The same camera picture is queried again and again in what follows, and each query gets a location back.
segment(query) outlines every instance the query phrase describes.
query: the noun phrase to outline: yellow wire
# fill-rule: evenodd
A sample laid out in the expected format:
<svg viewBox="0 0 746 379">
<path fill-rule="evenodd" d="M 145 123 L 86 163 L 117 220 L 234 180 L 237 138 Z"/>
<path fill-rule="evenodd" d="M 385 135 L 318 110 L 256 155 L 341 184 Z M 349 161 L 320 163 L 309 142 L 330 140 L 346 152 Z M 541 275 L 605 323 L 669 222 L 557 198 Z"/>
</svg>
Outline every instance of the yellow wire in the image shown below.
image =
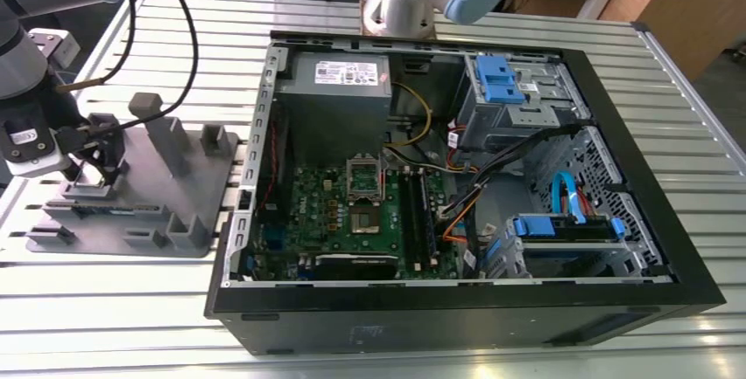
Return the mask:
<svg viewBox="0 0 746 379">
<path fill-rule="evenodd" d="M 408 146 L 412 143 L 416 143 L 417 141 L 421 140 L 421 138 L 424 136 L 428 135 L 429 133 L 429 125 L 432 124 L 432 110 L 428 107 L 428 103 L 424 101 L 424 99 L 421 98 L 421 96 L 414 92 L 413 89 L 410 89 L 408 86 L 405 86 L 404 84 L 398 83 L 398 82 L 392 82 L 390 83 L 394 86 L 400 86 L 400 88 L 406 91 L 412 97 L 414 97 L 418 101 L 418 104 L 421 104 L 421 107 L 424 108 L 424 113 L 427 115 L 427 121 L 424 123 L 424 127 L 421 129 L 421 133 L 417 134 L 416 137 L 410 138 L 406 141 L 396 141 L 393 143 L 382 143 L 382 146 L 385 147 L 398 147 L 398 146 Z"/>
<path fill-rule="evenodd" d="M 463 171 L 464 170 L 464 167 L 455 167 L 453 165 L 448 165 L 447 168 L 452 169 L 453 171 Z M 471 172 L 472 174 L 476 174 L 479 172 L 479 168 L 469 167 L 468 172 Z"/>
</svg>

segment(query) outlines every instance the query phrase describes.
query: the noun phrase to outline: power supply label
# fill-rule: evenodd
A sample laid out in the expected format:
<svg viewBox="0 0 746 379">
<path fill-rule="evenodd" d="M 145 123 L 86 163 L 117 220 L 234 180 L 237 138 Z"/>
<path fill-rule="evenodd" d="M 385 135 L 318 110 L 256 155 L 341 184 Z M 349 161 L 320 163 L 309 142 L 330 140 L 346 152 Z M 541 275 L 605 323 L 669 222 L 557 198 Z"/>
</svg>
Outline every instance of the power supply label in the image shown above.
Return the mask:
<svg viewBox="0 0 746 379">
<path fill-rule="evenodd" d="M 317 84 L 377 86 L 377 65 L 374 63 L 317 62 Z"/>
</svg>

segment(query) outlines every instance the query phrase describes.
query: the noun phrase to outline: red wire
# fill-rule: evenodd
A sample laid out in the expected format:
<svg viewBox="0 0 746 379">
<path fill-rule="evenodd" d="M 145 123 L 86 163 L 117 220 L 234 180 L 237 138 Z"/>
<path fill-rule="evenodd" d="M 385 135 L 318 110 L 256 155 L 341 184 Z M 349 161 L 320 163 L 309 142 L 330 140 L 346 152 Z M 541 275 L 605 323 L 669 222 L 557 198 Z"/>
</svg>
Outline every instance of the red wire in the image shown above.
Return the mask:
<svg viewBox="0 0 746 379">
<path fill-rule="evenodd" d="M 585 214 L 593 213 L 593 207 L 592 207 L 591 204 L 588 203 L 587 197 L 584 196 L 584 193 L 580 191 L 580 192 L 577 192 L 577 195 L 580 196 L 580 201 L 583 202 L 584 213 L 585 213 Z"/>
<path fill-rule="evenodd" d="M 274 129 L 274 122 L 269 125 L 269 130 L 272 131 L 272 179 L 269 180 L 269 187 L 266 188 L 266 192 L 264 193 L 264 199 L 261 200 L 261 205 L 258 209 L 264 208 L 266 204 L 266 200 L 269 200 L 269 194 L 272 193 L 272 188 L 274 186 L 274 179 L 277 177 L 277 134 Z"/>
<path fill-rule="evenodd" d="M 448 167 L 455 167 L 455 165 L 451 163 L 451 158 L 453 157 L 455 153 L 456 153 L 455 149 L 447 151 L 445 163 Z"/>
</svg>

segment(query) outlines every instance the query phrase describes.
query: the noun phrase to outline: power cable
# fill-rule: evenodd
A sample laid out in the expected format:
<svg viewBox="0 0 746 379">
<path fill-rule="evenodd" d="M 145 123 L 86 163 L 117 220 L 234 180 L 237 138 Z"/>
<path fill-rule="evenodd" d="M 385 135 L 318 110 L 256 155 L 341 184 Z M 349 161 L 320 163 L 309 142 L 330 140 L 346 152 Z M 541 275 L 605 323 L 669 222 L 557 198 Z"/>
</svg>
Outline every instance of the power cable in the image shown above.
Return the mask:
<svg viewBox="0 0 746 379">
<path fill-rule="evenodd" d="M 149 117 L 145 117 L 142 119 L 132 120 L 132 121 L 129 121 L 124 124 L 120 124 L 118 126 L 104 128 L 102 130 L 100 130 L 100 131 L 97 131 L 92 134 L 93 137 L 100 138 L 100 137 L 102 137 L 108 134 L 112 134 L 114 132 L 120 132 L 129 127 L 134 127 L 140 124 L 144 124 L 144 123 L 148 123 L 153 120 L 160 119 L 160 117 L 170 114 L 173 112 L 173 110 L 176 110 L 176 108 L 180 107 L 181 103 L 184 102 L 184 99 L 186 99 L 188 92 L 190 91 L 190 87 L 194 83 L 194 78 L 197 77 L 198 43 L 197 43 L 197 29 L 194 28 L 194 20 L 190 16 L 190 12 L 188 10 L 186 0 L 178 0 L 178 4 L 180 4 L 180 7 L 184 11 L 184 18 L 186 19 L 188 34 L 190 36 L 190 51 L 192 51 L 192 53 L 190 53 L 192 54 L 190 70 L 188 71 L 186 85 L 184 86 L 184 89 L 181 91 L 178 99 L 176 100 L 176 102 L 173 102 L 173 104 L 170 104 L 170 106 L 168 108 L 161 110 L 158 113 L 156 113 L 156 114 L 153 114 Z"/>
<path fill-rule="evenodd" d="M 132 52 L 132 45 L 133 45 L 133 41 L 134 41 L 134 30 L 136 30 L 134 22 L 136 22 L 136 17 L 137 17 L 137 9 L 134 8 L 134 0 L 126 0 L 126 2 L 129 3 L 129 35 L 126 36 L 126 43 L 124 45 L 124 52 L 121 53 L 121 57 L 118 58 L 118 61 L 116 62 L 114 67 L 100 78 L 88 79 L 88 80 L 82 80 L 80 82 L 74 82 L 72 84 L 57 86 L 57 88 L 56 88 L 57 93 L 70 93 L 72 91 L 77 91 L 80 89 L 89 88 L 92 86 L 104 85 L 106 83 L 106 81 L 110 80 L 116 76 L 118 71 L 121 71 L 121 68 L 124 66 L 124 62 L 129 58 L 129 53 Z"/>
</svg>

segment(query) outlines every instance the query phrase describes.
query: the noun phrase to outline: slotted aluminum surface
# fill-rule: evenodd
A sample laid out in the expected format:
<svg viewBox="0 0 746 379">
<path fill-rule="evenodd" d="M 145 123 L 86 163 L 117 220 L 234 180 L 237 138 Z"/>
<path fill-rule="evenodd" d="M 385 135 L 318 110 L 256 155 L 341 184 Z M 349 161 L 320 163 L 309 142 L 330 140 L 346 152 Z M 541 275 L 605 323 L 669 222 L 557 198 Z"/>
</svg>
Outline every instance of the slotted aluminum surface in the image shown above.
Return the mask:
<svg viewBox="0 0 746 379">
<path fill-rule="evenodd" d="M 201 44 L 194 89 L 177 115 L 197 127 L 222 122 L 245 138 L 268 31 L 357 32 L 357 5 L 272 0 L 188 0 Z M 80 95 L 86 112 L 116 113 L 134 92 L 174 101 L 186 80 L 186 25 L 176 0 L 138 6 L 133 56 L 102 87 Z M 82 77 L 101 76 L 124 49 L 120 10 Z M 746 375 L 746 178 L 728 138 L 703 124 L 676 71 L 625 24 L 493 15 L 456 26 L 437 16 L 441 39 L 584 50 L 667 192 L 728 303 L 664 320 L 592 348 L 254 358 L 202 318 L 214 253 L 201 259 L 30 254 L 33 207 L 57 188 L 14 181 L 0 215 L 0 375 L 86 377 L 624 378 Z M 244 146 L 238 150 L 240 160 Z M 234 203 L 228 187 L 225 206 Z"/>
</svg>

